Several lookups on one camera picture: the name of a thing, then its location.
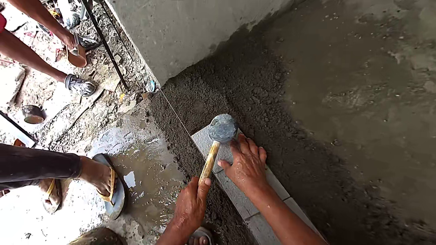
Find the concrete wall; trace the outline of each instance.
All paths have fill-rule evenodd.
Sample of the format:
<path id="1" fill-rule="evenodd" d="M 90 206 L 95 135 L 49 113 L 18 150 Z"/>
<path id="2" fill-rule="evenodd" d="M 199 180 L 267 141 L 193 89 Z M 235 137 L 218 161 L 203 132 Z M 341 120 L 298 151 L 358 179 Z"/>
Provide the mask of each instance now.
<path id="1" fill-rule="evenodd" d="M 163 85 L 211 54 L 240 26 L 248 28 L 294 0 L 106 0 Z"/>

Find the red clothing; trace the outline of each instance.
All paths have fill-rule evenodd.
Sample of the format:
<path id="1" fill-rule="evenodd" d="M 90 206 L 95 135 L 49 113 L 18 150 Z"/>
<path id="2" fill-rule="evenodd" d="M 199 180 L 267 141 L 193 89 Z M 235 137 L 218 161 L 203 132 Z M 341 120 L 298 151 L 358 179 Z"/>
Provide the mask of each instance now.
<path id="1" fill-rule="evenodd" d="M 4 30 L 5 26 L 6 26 L 6 19 L 2 14 L 0 14 L 0 33 Z"/>

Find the rubber mallet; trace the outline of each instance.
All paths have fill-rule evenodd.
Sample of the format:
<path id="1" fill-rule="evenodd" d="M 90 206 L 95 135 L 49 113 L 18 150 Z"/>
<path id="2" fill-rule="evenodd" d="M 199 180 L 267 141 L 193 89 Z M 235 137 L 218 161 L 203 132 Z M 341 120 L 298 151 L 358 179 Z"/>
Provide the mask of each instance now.
<path id="1" fill-rule="evenodd" d="M 221 143 L 228 143 L 233 139 L 236 132 L 238 131 L 238 124 L 235 119 L 229 114 L 220 114 L 216 116 L 211 124 L 208 125 L 209 137 L 214 141 L 212 143 L 211 149 L 209 150 L 206 163 L 204 164 L 203 171 L 200 175 L 200 184 L 204 179 L 211 175 L 212 168 L 215 163 L 215 158 L 217 156 L 219 146 Z"/>

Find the mallet head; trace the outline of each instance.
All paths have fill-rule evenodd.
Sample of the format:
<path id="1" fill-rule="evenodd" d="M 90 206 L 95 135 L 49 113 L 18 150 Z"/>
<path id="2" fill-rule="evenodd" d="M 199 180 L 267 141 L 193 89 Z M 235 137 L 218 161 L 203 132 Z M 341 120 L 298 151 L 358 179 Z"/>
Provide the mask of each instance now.
<path id="1" fill-rule="evenodd" d="M 238 131 L 238 124 L 229 114 L 216 116 L 208 126 L 209 137 L 220 143 L 227 143 Z"/>

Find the wrist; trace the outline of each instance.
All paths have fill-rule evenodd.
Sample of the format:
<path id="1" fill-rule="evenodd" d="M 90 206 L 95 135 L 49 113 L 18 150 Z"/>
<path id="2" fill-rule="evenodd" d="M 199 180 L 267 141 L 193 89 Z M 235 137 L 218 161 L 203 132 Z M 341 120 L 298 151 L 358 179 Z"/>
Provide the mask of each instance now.
<path id="1" fill-rule="evenodd" d="M 185 233 L 181 227 L 170 221 L 156 245 L 184 245 L 189 238 Z"/>
<path id="2" fill-rule="evenodd" d="M 254 204 L 276 195 L 276 191 L 268 183 L 254 184 L 244 193 Z"/>

